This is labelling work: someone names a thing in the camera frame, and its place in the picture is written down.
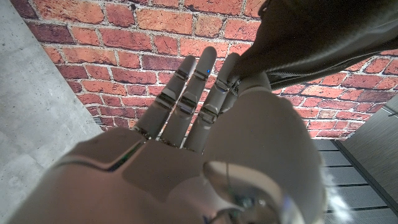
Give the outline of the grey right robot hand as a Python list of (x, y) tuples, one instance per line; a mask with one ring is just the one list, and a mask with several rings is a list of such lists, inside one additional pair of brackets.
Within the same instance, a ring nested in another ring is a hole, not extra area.
[(77, 144), (11, 223), (322, 223), (322, 158), (268, 77), (227, 99), (230, 54), (204, 105), (216, 59), (188, 56), (132, 129)]

